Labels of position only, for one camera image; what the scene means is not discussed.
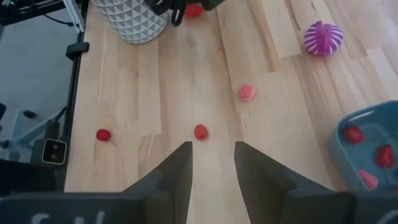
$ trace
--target textured white pot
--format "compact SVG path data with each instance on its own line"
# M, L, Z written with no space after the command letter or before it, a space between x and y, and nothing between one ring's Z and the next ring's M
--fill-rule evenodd
M120 38L130 44L143 44L156 38L167 26L167 13L156 16L144 0L93 0Z

